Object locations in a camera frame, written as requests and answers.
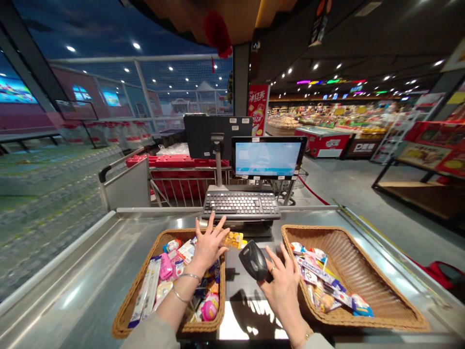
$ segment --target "tiled floor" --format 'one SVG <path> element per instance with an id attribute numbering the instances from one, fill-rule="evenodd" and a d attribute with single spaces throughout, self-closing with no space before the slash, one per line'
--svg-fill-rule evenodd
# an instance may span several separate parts
<path id="1" fill-rule="evenodd" d="M 304 158 L 308 186 L 321 198 L 349 207 L 422 265 L 439 260 L 465 270 L 465 237 L 371 188 L 383 169 L 366 160 Z M 383 181 L 419 180 L 423 171 L 391 167 Z M 294 192 L 298 205 L 320 205 L 306 188 Z"/>

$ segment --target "woven basket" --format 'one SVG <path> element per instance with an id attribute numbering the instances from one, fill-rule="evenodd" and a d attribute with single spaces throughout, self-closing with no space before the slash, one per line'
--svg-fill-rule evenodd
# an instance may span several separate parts
<path id="1" fill-rule="evenodd" d="M 336 275 L 348 294 L 357 293 L 363 297 L 375 316 L 355 317 L 345 306 L 325 314 L 313 305 L 306 284 L 301 279 L 298 296 L 304 317 L 329 325 L 411 332 L 429 330 L 423 314 L 402 295 L 346 230 L 306 225 L 283 225 L 281 230 L 289 254 L 292 255 L 291 242 L 299 242 L 307 249 L 313 247 L 327 253 L 328 270 Z"/>
<path id="2" fill-rule="evenodd" d="M 136 279 L 134 280 L 131 289 L 129 290 L 123 304 L 116 315 L 113 325 L 111 327 L 111 333 L 115 338 L 127 338 L 131 333 L 132 329 L 127 328 L 129 320 L 131 319 L 136 299 L 139 294 L 142 282 L 144 280 L 145 272 L 149 266 L 150 258 L 163 253 L 163 245 L 174 239 L 179 239 L 184 244 L 189 239 L 194 238 L 195 229 L 172 229 L 165 230 L 156 239 L 152 246 L 145 262 L 140 268 Z M 226 297 L 226 280 L 225 280 L 225 264 L 224 255 L 220 257 L 220 283 L 219 283 L 219 309 L 215 320 L 209 322 L 200 323 L 181 323 L 178 330 L 178 335 L 187 333 L 202 333 L 202 332 L 214 332 L 216 331 L 224 317 L 225 308 L 225 297 Z"/>

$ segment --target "hand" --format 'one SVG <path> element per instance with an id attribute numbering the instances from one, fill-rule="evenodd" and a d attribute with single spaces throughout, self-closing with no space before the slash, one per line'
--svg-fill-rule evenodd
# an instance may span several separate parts
<path id="1" fill-rule="evenodd" d="M 226 216 L 223 216 L 218 225 L 213 229 L 213 222 L 215 220 L 215 212 L 213 211 L 208 222 L 205 234 L 200 231 L 199 220 L 195 218 L 195 234 L 197 236 L 197 245 L 195 247 L 194 257 L 190 264 L 186 267 L 189 272 L 195 273 L 199 277 L 203 277 L 208 268 L 226 251 L 227 247 L 219 248 L 219 244 L 223 241 L 224 237 L 229 233 L 229 228 L 221 231 Z"/>
<path id="2" fill-rule="evenodd" d="M 283 243 L 280 244 L 284 263 L 267 246 L 266 251 L 274 262 L 268 259 L 266 263 L 271 272 L 273 281 L 257 282 L 260 289 L 265 294 L 271 309 L 281 322 L 286 331 L 293 348 L 299 348 L 305 343 L 305 335 L 311 334 L 310 326 L 305 322 L 300 314 L 299 302 L 297 299 L 297 288 L 301 278 L 300 267 L 297 260 L 289 257 Z"/>

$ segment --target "woman's right hand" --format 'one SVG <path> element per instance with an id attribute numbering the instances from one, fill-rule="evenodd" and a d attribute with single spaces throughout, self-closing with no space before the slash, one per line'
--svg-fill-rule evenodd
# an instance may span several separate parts
<path id="1" fill-rule="evenodd" d="M 268 259 L 266 260 L 273 281 L 270 283 L 262 281 L 257 284 L 265 294 L 271 310 L 281 322 L 293 348 L 297 349 L 305 344 L 306 334 L 310 335 L 313 331 L 300 314 L 297 299 L 297 289 L 301 278 L 299 264 L 294 256 L 289 257 L 283 243 L 280 247 L 284 256 L 284 264 L 267 246 L 266 251 L 274 262 L 273 264 Z"/>

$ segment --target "woman's left hand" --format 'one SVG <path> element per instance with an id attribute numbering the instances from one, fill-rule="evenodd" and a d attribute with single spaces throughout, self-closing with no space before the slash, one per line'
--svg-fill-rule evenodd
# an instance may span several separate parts
<path id="1" fill-rule="evenodd" d="M 229 228 L 221 231 L 226 221 L 226 216 L 223 216 L 218 225 L 213 229 L 214 220 L 215 212 L 213 211 L 208 222 L 207 230 L 205 234 L 202 234 L 199 220 L 195 218 L 197 245 L 195 247 L 194 257 L 186 268 L 189 267 L 188 272 L 195 273 L 199 277 L 203 277 L 208 268 L 210 268 L 223 253 L 229 250 L 227 247 L 219 248 L 220 243 L 230 231 Z"/>

